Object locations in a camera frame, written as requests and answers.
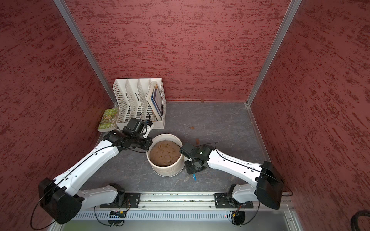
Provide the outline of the white ceramic pot with mud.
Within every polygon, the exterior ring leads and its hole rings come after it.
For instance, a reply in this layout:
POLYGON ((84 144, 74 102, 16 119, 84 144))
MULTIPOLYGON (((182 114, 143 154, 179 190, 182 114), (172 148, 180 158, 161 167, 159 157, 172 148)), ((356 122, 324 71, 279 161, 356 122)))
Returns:
POLYGON ((184 156, 180 153, 181 140, 172 134, 161 134, 152 141, 146 155, 153 171, 165 178, 179 174, 185 167, 184 156))

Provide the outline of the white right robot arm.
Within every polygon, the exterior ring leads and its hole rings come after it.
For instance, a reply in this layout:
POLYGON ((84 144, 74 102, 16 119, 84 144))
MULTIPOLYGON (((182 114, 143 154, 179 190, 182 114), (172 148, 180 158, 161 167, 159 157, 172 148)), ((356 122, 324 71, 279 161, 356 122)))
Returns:
POLYGON ((180 148, 180 154, 187 159, 185 166, 190 175, 211 168, 246 182, 231 185, 227 193, 216 198, 217 204, 239 208, 258 201, 270 209, 280 209, 284 182, 272 163, 264 161, 258 164, 237 159, 218 150, 215 143, 199 146, 187 143, 180 148))

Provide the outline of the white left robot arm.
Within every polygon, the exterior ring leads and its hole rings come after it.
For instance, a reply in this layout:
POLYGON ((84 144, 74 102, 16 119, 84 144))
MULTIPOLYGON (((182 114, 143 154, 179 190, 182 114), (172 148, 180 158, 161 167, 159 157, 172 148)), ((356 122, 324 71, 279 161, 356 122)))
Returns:
POLYGON ((125 190, 115 183, 87 191, 82 191, 81 187, 121 151, 139 148, 141 153, 146 153, 152 144, 149 133, 150 129, 147 129, 144 134, 131 137, 118 130, 111 131, 73 167, 52 180, 45 178, 39 183, 38 205, 59 224, 69 222, 80 211, 89 208, 100 205, 122 208, 127 205, 125 190))

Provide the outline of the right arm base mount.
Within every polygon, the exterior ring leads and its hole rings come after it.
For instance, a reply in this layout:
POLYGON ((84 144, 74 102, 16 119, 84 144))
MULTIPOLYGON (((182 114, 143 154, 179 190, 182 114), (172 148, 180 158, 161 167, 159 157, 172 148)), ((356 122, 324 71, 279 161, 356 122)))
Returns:
POLYGON ((252 202, 239 203, 231 197, 228 198, 226 196, 226 193, 215 193, 214 201, 215 201, 216 208, 224 208, 224 209, 239 209, 239 208, 252 209, 254 208, 252 202))

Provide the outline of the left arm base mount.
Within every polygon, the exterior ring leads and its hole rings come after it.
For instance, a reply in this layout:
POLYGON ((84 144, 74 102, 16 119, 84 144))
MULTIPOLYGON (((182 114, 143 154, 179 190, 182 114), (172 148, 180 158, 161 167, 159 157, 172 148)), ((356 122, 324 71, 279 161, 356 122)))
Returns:
POLYGON ((140 193, 125 193, 125 195, 118 195, 114 202, 109 204, 102 204, 100 208, 117 208, 117 209, 129 209, 138 208, 140 203, 140 193))

